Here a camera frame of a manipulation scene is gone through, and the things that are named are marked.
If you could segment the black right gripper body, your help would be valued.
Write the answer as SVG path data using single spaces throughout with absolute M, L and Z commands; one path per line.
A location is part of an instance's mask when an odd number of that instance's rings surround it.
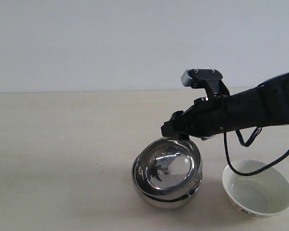
M 175 128 L 189 136 L 202 140 L 222 134 L 225 131 L 225 98 L 217 97 L 213 100 L 198 98 L 194 104 L 175 119 Z

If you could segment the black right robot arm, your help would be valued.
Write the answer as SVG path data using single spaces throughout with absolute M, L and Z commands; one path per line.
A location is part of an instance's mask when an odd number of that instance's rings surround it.
M 164 137 L 201 139 L 246 128 L 289 125 L 289 72 L 231 95 L 215 69 L 187 69 L 185 87 L 204 89 L 186 111 L 177 111 L 161 127 Z

